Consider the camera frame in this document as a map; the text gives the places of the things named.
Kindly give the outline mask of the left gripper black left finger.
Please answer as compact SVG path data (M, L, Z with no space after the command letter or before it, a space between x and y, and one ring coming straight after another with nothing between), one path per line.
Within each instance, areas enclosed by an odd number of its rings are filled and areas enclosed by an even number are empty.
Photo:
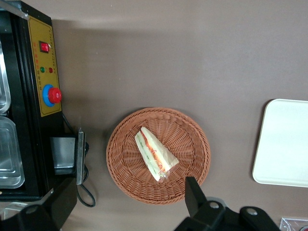
M43 203L48 215L57 228L61 228L77 204L75 178L66 178Z

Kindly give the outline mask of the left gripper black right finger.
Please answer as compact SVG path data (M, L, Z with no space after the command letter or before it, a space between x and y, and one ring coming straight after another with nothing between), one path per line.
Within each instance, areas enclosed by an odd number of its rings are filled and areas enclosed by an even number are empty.
M185 179L185 204L189 215L195 220L222 220L225 213L222 200L206 197L194 177Z

